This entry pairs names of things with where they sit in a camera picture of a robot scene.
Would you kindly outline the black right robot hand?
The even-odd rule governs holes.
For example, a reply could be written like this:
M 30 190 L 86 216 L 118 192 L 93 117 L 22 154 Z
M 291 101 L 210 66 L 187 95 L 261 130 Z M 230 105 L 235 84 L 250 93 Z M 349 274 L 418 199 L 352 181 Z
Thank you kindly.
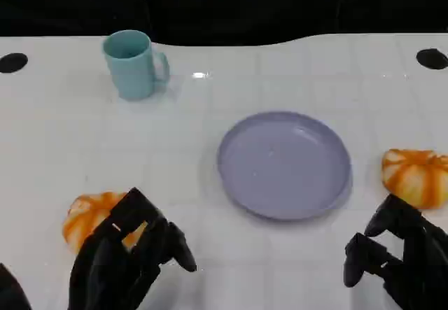
M 402 258 L 374 241 L 385 231 L 403 240 Z M 346 287 L 354 287 L 369 273 L 383 280 L 385 291 L 401 309 L 447 308 L 447 233 L 395 195 L 381 203 L 345 253 Z

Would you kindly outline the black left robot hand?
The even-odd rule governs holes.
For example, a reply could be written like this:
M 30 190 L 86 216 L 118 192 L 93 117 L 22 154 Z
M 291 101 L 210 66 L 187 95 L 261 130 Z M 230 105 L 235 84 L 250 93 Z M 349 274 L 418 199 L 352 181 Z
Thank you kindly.
M 184 233 L 132 188 L 81 247 L 68 308 L 137 309 L 170 260 L 188 272 L 197 269 Z

